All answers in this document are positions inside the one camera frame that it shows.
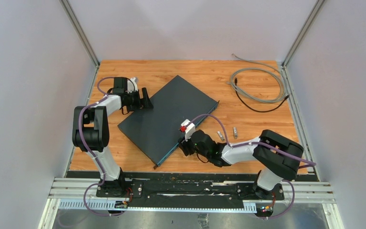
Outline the dark blue network switch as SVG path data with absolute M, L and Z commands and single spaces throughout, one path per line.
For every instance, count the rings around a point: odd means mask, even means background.
M 178 147 L 184 134 L 179 130 L 186 119 L 212 113 L 218 101 L 180 76 L 175 76 L 150 98 L 153 109 L 134 111 L 118 124 L 128 137 L 159 167 Z

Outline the blue tab transceiver module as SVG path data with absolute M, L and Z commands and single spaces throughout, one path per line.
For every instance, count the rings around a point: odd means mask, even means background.
M 220 137 L 221 141 L 225 141 L 225 137 L 222 135 L 220 131 L 217 131 L 217 134 Z

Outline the silver transceiver module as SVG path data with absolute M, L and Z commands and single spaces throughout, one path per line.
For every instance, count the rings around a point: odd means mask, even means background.
M 233 135 L 234 135 L 234 139 L 238 138 L 238 132 L 237 132 L 236 127 L 233 127 Z

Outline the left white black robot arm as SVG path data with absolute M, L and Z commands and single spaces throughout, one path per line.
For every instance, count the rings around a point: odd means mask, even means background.
M 129 114 L 142 109 L 153 109 L 147 89 L 138 88 L 138 78 L 112 77 L 113 86 L 100 90 L 103 97 L 86 106 L 74 108 L 72 142 L 87 153 L 100 172 L 98 190 L 122 197 L 129 188 L 121 167 L 116 164 L 110 148 L 108 117 L 115 111 Z

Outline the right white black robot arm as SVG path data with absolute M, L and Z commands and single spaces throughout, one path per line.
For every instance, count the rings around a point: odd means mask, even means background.
M 244 161 L 259 161 L 265 168 L 248 194 L 259 199 L 273 195 L 274 187 L 282 180 L 296 178 L 303 147 L 271 130 L 263 130 L 259 137 L 233 144 L 218 143 L 202 130 L 194 131 L 189 138 L 179 140 L 179 148 L 185 156 L 198 154 L 216 167 L 228 167 Z

